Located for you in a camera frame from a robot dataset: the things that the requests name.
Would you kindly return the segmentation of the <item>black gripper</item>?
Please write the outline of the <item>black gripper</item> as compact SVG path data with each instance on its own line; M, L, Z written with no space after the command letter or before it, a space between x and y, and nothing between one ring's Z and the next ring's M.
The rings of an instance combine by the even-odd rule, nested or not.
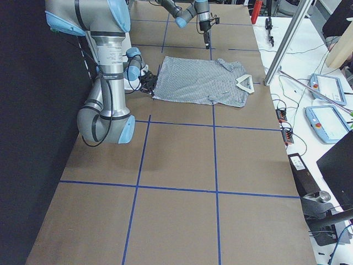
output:
M150 93L154 97L154 89L157 84L158 76L151 71L143 71L144 75L140 77L140 89L142 93Z
M211 12L203 12L199 14L199 33L203 34L206 49L211 48L210 32L208 32L214 24L220 23L220 17Z

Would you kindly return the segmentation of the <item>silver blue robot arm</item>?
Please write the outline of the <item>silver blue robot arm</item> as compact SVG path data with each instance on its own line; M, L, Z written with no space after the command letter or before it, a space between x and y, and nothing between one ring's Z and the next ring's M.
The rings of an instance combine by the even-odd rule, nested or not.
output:
M174 1L156 1L172 15L179 28L184 28L193 18L196 17L198 26L197 32L203 36L205 48L211 49L211 28L220 23L220 17L210 12L210 4L207 0L192 1L186 9L178 6Z
M130 14L125 1L46 1L45 13L52 30L86 37L88 55L98 69L93 88L78 112L77 126L84 143L126 144L135 129L135 117L125 96L141 91L151 94L157 76L128 37Z

